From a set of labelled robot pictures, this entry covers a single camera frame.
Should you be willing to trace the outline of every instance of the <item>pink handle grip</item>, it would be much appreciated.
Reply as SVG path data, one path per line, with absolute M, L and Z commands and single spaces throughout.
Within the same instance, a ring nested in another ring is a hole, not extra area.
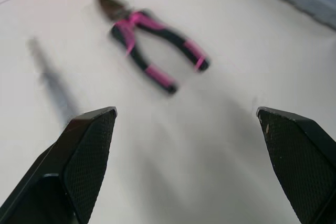
M 166 73 L 161 71 L 153 64 L 150 64 L 146 68 L 145 72 L 165 88 L 168 88 L 169 86 L 174 84 L 174 80 L 171 77 L 169 77 Z
M 141 12 L 134 12 L 130 16 L 130 22 L 134 25 L 143 25 L 153 30 L 162 30 L 165 26 L 145 15 Z

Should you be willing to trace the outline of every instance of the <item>pink and black pliers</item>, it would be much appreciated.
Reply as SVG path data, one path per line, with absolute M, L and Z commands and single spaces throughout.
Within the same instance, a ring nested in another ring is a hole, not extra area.
M 136 27 L 172 43 L 187 57 L 198 72 L 203 72 L 209 67 L 209 60 L 194 42 L 154 20 L 148 12 L 133 11 L 123 0 L 98 0 L 98 2 L 106 16 L 116 21 L 111 29 L 112 37 L 126 48 L 128 55 L 136 65 L 169 94 L 177 91 L 177 84 L 173 78 L 142 56 L 136 44 L 134 34 Z

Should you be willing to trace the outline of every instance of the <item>black handle grip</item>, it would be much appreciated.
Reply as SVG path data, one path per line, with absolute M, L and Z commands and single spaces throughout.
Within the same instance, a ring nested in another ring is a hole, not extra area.
M 135 24 L 139 28 L 169 41 L 187 57 L 196 70 L 205 71 L 209 67 L 209 60 L 207 60 L 205 53 L 191 40 L 183 38 L 177 32 L 158 23 L 146 11 L 134 13 L 133 16 L 135 16 Z
M 162 89 L 164 89 L 169 94 L 174 94 L 177 91 L 176 82 L 164 73 L 161 69 L 156 67 L 154 64 L 148 63 L 145 58 L 141 55 L 138 47 L 135 44 L 135 36 L 131 30 L 129 24 L 124 23 L 124 25 L 116 24 L 112 30 L 111 34 L 114 39 L 121 43 L 128 51 L 130 57 L 133 59 L 135 64 L 155 83 L 157 83 Z

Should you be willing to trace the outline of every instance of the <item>white surface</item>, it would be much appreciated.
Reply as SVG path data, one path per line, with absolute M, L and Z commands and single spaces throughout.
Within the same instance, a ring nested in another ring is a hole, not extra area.
M 108 170 L 90 223 L 299 223 L 255 117 L 266 105 L 336 137 L 335 33 L 280 0 L 129 0 L 208 52 L 196 74 L 166 43 L 143 50 L 175 76 L 167 98 L 107 36 L 92 0 L 0 5 L 0 202 L 61 125 L 25 47 L 37 35 L 83 112 L 116 106 Z

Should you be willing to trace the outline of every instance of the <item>pliers jaw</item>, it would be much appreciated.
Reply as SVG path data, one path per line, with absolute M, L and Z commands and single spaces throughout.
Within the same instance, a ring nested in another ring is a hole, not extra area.
M 128 19 L 133 12 L 124 0 L 98 0 L 98 3 L 104 15 L 113 22 Z

